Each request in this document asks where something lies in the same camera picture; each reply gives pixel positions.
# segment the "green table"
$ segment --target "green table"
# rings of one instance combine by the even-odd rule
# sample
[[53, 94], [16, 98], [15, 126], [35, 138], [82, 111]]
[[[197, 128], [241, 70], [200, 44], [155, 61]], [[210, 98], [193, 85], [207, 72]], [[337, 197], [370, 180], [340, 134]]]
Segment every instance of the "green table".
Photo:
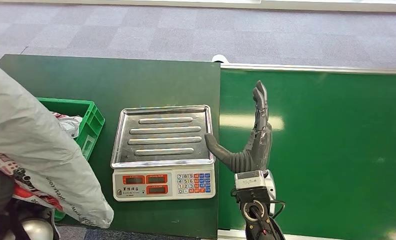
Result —
[[[122, 108], [170, 104], [209, 104], [221, 144], [241, 151], [254, 123], [252, 88], [262, 80], [274, 130], [269, 166], [286, 201], [283, 232], [396, 236], [395, 71], [23, 55], [4, 56], [0, 67], [38, 97], [93, 100], [102, 110], [106, 123], [90, 163], [116, 212], [113, 229], [201, 238], [215, 238], [217, 227], [243, 229], [229, 194], [233, 174], [223, 164], [218, 199], [154, 205], [114, 201], [109, 159]], [[153, 209], [137, 223], [125, 217], [145, 206]]]
[[[268, 92], [269, 168], [286, 234], [396, 239], [396, 71], [222, 65], [220, 142], [241, 151], [254, 122], [252, 92]], [[219, 169], [220, 229], [243, 229]]]
[[[113, 198], [110, 160], [124, 108], [206, 104], [211, 108], [213, 132], [218, 136], [220, 64], [5, 55], [0, 67], [36, 97], [91, 100], [101, 110], [105, 125], [89, 163], [114, 209], [111, 229], [217, 237], [217, 194], [210, 199], [118, 202]], [[62, 223], [79, 224], [70, 217]]]

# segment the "gray carpet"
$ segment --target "gray carpet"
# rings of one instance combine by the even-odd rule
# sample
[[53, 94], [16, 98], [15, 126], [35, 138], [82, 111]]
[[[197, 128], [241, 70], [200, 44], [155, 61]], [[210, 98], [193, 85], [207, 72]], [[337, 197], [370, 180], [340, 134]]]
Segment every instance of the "gray carpet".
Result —
[[[3, 54], [396, 69], [396, 14], [0, 3]], [[62, 240], [187, 239], [59, 229]]]

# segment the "plastic bag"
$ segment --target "plastic bag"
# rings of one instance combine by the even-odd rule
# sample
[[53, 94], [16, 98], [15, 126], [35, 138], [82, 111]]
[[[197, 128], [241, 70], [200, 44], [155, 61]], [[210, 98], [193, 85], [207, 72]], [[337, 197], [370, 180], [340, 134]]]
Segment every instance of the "plastic bag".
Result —
[[108, 228], [114, 212], [81, 149], [33, 95], [0, 69], [0, 170], [14, 198]]

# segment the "robotic arm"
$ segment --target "robotic arm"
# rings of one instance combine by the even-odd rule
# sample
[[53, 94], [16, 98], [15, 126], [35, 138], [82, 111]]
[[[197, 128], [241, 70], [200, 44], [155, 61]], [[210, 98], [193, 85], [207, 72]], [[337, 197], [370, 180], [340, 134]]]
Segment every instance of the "robotic arm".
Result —
[[[255, 123], [242, 152], [232, 153], [219, 145], [211, 134], [205, 135], [207, 148], [235, 173], [236, 198], [246, 222], [247, 240], [285, 240], [275, 218], [285, 207], [276, 201], [275, 182], [267, 169], [272, 146], [272, 126], [268, 123], [267, 91], [258, 81], [253, 91]], [[275, 213], [275, 204], [282, 204]]]

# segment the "black cable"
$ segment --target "black cable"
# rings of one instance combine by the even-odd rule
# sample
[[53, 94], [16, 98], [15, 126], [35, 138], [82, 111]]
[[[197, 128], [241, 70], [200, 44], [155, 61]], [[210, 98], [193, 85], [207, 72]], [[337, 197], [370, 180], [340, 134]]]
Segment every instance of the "black cable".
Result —
[[282, 207], [280, 207], [279, 211], [277, 211], [274, 215], [273, 215], [273, 219], [275, 219], [279, 214], [281, 214], [281, 212], [284, 210], [286, 202], [284, 201], [277, 201], [277, 200], [273, 200], [270, 201], [271, 204], [282, 204]]

